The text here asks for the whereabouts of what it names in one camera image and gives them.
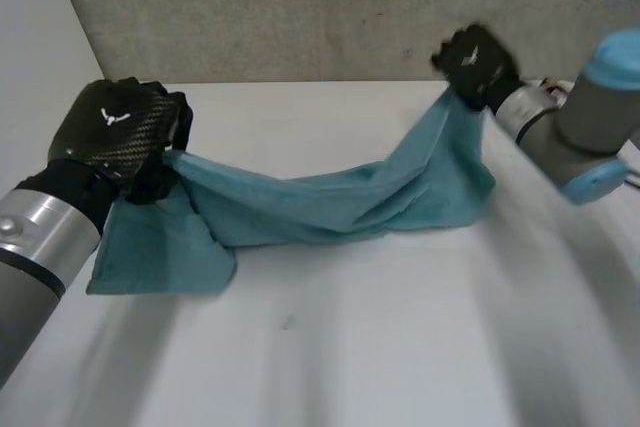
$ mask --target robotic arm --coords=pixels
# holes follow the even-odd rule
[[[629,174],[617,153],[640,130],[640,31],[600,44],[562,108],[520,79],[511,55],[481,25],[456,32],[432,62],[470,108],[490,109],[571,202],[597,200]]]
[[[177,174],[162,153],[187,145],[184,94],[99,80],[74,102],[47,168],[0,200],[0,388],[93,253],[119,196],[146,204]]]

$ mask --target gray wall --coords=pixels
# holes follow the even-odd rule
[[[424,79],[480,19],[525,75],[572,77],[640,0],[72,0],[104,73],[167,82]]]

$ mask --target blue towel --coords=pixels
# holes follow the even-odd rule
[[[278,180],[168,152],[180,182],[153,205],[116,202],[87,292],[220,292],[236,247],[469,225],[494,186],[480,139],[479,115],[447,90],[387,159],[344,172]]]

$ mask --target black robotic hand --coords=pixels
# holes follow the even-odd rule
[[[73,103],[49,162],[79,162],[106,177],[128,201],[152,203],[177,181],[162,154],[169,146],[186,148],[192,118],[185,95],[168,93],[159,82],[98,80]]]
[[[474,110],[494,112],[524,83],[511,54],[485,27],[472,24],[457,31],[431,57],[456,93]]]

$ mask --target white tabletop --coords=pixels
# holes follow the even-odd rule
[[[292,177],[382,158],[443,87],[176,88],[191,152]],[[88,297],[87,265],[0,425],[640,425],[640,195],[569,206],[490,121],[484,157],[476,225],[240,251],[219,297]]]

